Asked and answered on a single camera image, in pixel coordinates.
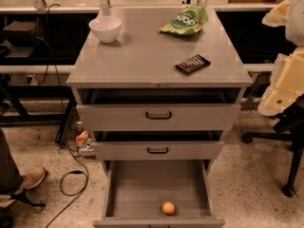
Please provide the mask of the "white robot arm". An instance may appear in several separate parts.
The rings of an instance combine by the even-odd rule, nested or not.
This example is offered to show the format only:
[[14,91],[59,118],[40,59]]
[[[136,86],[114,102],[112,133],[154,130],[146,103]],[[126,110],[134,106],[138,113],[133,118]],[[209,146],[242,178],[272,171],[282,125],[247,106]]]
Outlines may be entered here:
[[260,114],[282,113],[304,94],[304,0],[284,0],[262,19],[269,27],[285,27],[285,37],[296,45],[288,56],[277,56],[270,85],[257,107]]

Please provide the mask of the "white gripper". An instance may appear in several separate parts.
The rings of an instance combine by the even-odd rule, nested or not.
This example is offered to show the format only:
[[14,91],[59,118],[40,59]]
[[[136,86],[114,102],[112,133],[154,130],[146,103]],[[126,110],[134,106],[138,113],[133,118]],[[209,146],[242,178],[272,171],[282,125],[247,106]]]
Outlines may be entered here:
[[[277,4],[262,18],[262,24],[273,28],[285,26],[292,2],[293,0],[283,0]],[[268,88],[265,91],[257,111],[264,116],[274,116],[282,113],[303,94],[304,50],[301,47],[287,58],[274,90]]]

